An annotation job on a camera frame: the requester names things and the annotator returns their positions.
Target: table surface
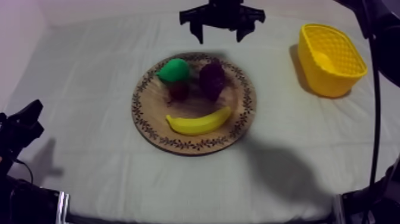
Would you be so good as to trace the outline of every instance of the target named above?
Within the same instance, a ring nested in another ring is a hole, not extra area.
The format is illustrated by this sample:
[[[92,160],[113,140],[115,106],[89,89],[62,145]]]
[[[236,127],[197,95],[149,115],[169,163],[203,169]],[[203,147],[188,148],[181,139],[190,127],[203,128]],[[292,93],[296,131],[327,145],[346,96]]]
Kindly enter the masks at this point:
[[[146,13],[55,27],[42,38],[6,112],[39,98],[45,133],[20,156],[35,184],[71,194],[71,211],[108,220],[161,223],[284,222],[324,216],[332,195],[368,184],[374,99],[369,72],[339,99],[307,89],[296,57],[304,23],[353,40],[371,70],[354,15],[333,1],[248,1],[264,24],[241,43],[204,27],[204,44],[178,13]],[[139,78],[181,52],[209,52],[246,72],[257,115],[244,138],[203,157],[180,157],[146,142],[131,117]],[[400,148],[400,89],[382,82],[378,177]],[[28,178],[24,167],[11,174]]]

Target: purple fruit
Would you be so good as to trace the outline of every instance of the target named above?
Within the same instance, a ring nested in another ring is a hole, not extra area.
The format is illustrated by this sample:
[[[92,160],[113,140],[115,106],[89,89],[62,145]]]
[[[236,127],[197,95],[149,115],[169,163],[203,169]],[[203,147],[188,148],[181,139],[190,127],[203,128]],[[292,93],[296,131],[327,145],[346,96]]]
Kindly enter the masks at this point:
[[[204,95],[216,101],[225,87],[225,71],[219,62],[204,66],[199,74],[199,85]]]
[[[189,85],[186,82],[174,82],[169,87],[172,99],[184,101],[189,96]]]

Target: wooden plate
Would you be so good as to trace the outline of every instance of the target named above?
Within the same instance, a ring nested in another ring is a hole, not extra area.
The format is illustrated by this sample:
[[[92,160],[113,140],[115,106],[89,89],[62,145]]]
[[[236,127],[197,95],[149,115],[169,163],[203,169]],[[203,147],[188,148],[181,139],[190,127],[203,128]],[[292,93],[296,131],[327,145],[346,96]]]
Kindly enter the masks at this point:
[[[223,66],[227,86],[217,102],[210,102],[200,91],[196,78],[191,80],[190,94],[186,101],[170,99],[168,89],[158,79],[159,71],[169,60],[181,58],[198,74],[204,65],[219,60]],[[234,64],[203,53],[175,55],[154,65],[141,78],[132,98],[132,118],[139,132],[158,148],[179,155],[205,155],[222,150],[237,141],[250,127],[256,108],[256,96],[249,78]],[[222,127],[212,133],[184,136],[174,132],[165,116],[197,118],[230,106],[232,115]]]

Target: white wall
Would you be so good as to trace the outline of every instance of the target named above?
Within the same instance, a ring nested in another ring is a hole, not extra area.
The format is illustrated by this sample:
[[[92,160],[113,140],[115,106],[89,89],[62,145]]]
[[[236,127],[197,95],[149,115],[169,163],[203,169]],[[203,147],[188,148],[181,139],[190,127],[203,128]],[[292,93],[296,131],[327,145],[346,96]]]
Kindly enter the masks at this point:
[[[178,12],[208,3],[208,0],[38,0],[50,25],[146,12]],[[245,0],[268,15],[304,20],[356,24],[353,13],[334,0]]]
[[[0,0],[0,111],[24,74],[45,19],[35,0]]]
[[[144,12],[190,9],[208,0],[38,0],[50,25]]]

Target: banana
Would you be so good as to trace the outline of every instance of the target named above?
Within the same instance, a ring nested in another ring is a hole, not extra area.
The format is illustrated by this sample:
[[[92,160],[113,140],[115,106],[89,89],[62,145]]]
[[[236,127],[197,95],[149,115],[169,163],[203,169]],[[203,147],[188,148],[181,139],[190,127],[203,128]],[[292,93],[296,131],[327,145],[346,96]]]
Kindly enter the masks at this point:
[[[218,129],[225,123],[231,113],[230,107],[224,107],[212,114],[195,119],[172,118],[170,115],[167,115],[167,121],[176,132],[182,135],[196,136],[210,133]]]

